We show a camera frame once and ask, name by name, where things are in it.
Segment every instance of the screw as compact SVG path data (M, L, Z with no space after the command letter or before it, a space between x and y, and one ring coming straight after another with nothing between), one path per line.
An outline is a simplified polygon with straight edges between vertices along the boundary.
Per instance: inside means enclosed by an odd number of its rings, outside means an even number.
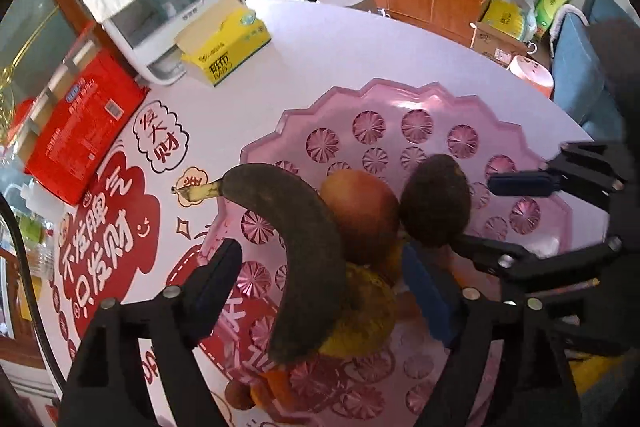
M612 251L619 252L622 249L622 240L617 235L614 235L613 237L610 237L609 240L607 241L607 246Z
M503 268L508 268L513 264L513 261L515 260L511 255L504 254L500 256L500 259L498 259L498 264Z
M471 287L462 290L462 296L468 301L477 301L480 298L480 292Z
M178 295L180 295L180 286L167 286L162 290L162 296L167 299L175 299Z
M100 308L103 310L109 310L116 305L116 299L113 297L108 297L104 301L100 303Z
M535 297L527 300L527 306L535 312L539 312L542 309L542 302L540 299L536 299Z

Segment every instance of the blue sofa cushion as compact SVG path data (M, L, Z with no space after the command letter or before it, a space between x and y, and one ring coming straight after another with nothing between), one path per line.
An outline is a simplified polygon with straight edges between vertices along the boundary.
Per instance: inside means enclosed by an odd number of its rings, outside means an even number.
M551 74L554 102L582 124L604 88L604 74L584 25L573 13L562 22Z
M589 24L611 19L628 19L633 22L633 19L614 0L594 0L591 12L587 16Z
M625 139L622 116L618 112L613 97L606 89L600 94L582 128L594 140L622 141Z

